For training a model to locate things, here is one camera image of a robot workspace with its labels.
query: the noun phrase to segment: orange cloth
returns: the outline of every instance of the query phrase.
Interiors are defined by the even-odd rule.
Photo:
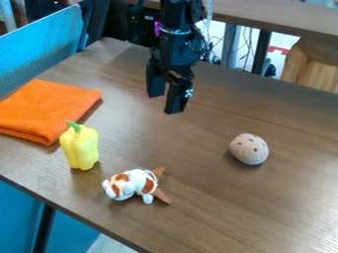
[[[100,97],[99,90],[33,80],[0,102],[0,132],[50,146]]]

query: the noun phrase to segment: white and brown plush toy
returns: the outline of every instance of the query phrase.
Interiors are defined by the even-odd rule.
[[[251,133],[242,133],[230,143],[230,152],[247,165],[259,165],[269,156],[265,140]]]
[[[157,168],[153,171],[128,170],[105,180],[102,187],[107,196],[116,201],[124,201],[132,197],[133,194],[138,194],[148,205],[152,204],[154,197],[170,204],[170,200],[158,188],[157,181],[163,172],[164,168]]]

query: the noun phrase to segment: toy bell pepper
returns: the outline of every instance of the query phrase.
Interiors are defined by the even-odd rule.
[[[70,167],[90,170],[99,160],[97,131],[92,127],[68,123],[69,129],[60,139],[60,145]]]

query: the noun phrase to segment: blue panel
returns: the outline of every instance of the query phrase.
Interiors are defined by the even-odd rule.
[[[46,253],[85,253],[98,236],[98,231],[57,211]]]
[[[0,252],[32,252],[40,210],[38,201],[0,182]]]
[[[74,54],[82,28],[70,6],[0,37],[0,96]]]
[[[43,204],[0,182],[0,252],[33,252]],[[46,253],[84,253],[99,232],[56,211]]]

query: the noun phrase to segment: brown tail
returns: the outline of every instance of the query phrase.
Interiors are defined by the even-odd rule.
[[[169,198],[158,188],[152,193],[152,195],[166,204],[171,203]]]
[[[159,179],[162,176],[162,174],[163,174],[164,171],[165,171],[164,168],[158,167],[158,168],[152,170],[152,173],[154,173],[154,175],[156,176],[156,178]]]

